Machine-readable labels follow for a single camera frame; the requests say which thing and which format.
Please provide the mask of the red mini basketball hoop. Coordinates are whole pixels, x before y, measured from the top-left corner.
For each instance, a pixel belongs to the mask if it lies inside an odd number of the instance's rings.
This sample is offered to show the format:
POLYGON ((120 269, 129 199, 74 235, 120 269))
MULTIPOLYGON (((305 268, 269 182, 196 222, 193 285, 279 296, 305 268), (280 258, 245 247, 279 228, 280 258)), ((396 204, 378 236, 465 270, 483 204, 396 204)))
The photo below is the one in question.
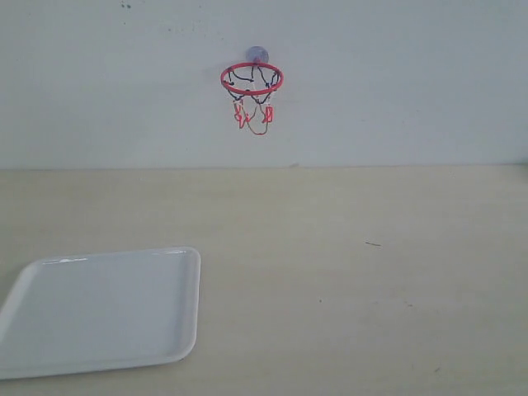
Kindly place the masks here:
POLYGON ((275 117, 271 102, 283 85, 284 74, 271 64, 242 62, 228 66, 219 80, 232 100, 238 128, 266 135, 275 117))

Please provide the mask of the clear suction cup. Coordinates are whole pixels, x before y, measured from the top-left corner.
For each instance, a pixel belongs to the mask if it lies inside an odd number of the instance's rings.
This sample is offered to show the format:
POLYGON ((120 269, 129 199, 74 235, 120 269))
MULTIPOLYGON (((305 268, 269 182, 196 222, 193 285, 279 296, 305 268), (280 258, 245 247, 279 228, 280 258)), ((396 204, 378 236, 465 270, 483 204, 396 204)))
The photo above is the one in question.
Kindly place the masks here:
POLYGON ((269 53, 264 47, 255 45, 247 49, 245 58, 249 63, 267 64, 269 53))

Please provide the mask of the white plastic tray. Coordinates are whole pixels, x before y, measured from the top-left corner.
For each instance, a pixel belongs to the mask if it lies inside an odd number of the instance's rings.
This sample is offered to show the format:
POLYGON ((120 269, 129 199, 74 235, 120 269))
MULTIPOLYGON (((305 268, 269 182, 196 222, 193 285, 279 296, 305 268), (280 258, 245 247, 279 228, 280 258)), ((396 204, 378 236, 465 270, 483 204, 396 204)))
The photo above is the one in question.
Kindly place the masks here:
POLYGON ((192 247, 28 264, 1 308, 2 379, 184 359, 196 344, 200 265, 192 247))

